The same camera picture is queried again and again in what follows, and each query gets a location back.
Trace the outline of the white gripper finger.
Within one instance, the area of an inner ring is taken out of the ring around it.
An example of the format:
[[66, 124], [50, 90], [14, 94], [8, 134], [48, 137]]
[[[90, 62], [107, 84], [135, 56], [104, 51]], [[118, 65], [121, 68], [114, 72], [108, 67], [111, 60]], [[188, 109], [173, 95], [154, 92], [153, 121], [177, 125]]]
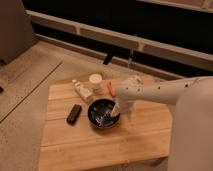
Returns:
[[116, 117], [118, 114], [119, 114], [119, 111], [120, 111], [120, 108], [119, 108], [119, 105], [118, 104], [115, 104], [111, 113], [110, 113], [110, 116], [111, 117]]

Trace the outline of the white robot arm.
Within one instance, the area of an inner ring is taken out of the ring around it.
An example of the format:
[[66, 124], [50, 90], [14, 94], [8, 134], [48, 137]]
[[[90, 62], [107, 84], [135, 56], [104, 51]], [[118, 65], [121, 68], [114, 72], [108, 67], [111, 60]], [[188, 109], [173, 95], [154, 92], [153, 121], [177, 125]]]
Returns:
[[148, 84], [127, 79], [115, 92], [112, 116], [135, 100], [175, 106], [168, 171], [213, 171], [213, 76]]

